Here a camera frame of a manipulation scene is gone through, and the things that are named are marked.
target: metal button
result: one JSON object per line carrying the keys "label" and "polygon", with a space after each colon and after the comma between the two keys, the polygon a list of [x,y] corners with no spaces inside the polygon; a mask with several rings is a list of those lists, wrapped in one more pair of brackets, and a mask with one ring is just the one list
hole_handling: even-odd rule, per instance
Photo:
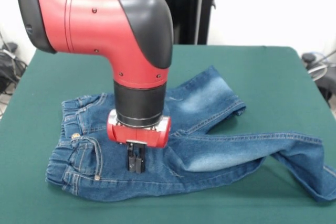
{"label": "metal button", "polygon": [[77,138],[77,137],[80,137],[80,134],[79,134],[79,133],[74,133],[74,134],[71,136],[71,139],[74,139],[74,138]]}

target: green felt surface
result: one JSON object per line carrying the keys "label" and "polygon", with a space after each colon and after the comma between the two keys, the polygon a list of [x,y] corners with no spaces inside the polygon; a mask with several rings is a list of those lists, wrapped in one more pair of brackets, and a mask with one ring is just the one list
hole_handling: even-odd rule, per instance
{"label": "green felt surface", "polygon": [[[212,130],[294,130],[324,140],[336,167],[336,123],[296,52],[281,47],[175,46],[169,87],[214,65],[247,110]],[[268,158],[230,186],[115,203],[83,200],[45,182],[63,100],[112,91],[107,60],[38,51],[0,122],[1,223],[335,223],[336,204],[318,204]]]}

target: denim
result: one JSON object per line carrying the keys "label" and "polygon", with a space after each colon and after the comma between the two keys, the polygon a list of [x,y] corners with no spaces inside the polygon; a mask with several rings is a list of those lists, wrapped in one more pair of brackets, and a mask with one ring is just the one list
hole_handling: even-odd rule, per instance
{"label": "denim", "polygon": [[320,139],[293,132],[209,135],[246,105],[214,67],[168,89],[164,115],[172,118],[165,148],[147,148],[145,172],[127,171],[127,147],[108,139],[111,93],[62,103],[61,135],[46,181],[94,201],[190,193],[234,183],[267,156],[284,164],[316,201],[336,198],[336,170],[324,164]]}

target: jeans waistband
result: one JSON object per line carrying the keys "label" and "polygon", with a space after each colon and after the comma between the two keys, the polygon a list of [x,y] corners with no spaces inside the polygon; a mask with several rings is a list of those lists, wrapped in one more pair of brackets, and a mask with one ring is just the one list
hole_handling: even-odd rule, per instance
{"label": "jeans waistband", "polygon": [[[103,93],[97,101],[92,104],[102,103],[107,94]],[[65,101],[62,103],[62,124],[59,142],[49,159],[46,171],[46,180],[62,186],[66,183],[63,181],[66,170],[74,167],[74,152],[77,150],[78,140],[83,134],[78,114],[84,112],[88,106],[83,104],[83,99],[94,99],[91,96],[82,96],[75,100]]]}

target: white wall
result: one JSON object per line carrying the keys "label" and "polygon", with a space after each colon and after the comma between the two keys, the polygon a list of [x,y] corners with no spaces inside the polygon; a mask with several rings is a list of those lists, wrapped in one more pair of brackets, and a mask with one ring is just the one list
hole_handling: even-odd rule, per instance
{"label": "white wall", "polygon": [[[215,0],[209,28],[210,45],[291,46],[302,54],[336,47],[334,0]],[[30,62],[35,48],[24,31],[17,0],[2,0],[0,30],[19,43]]]}

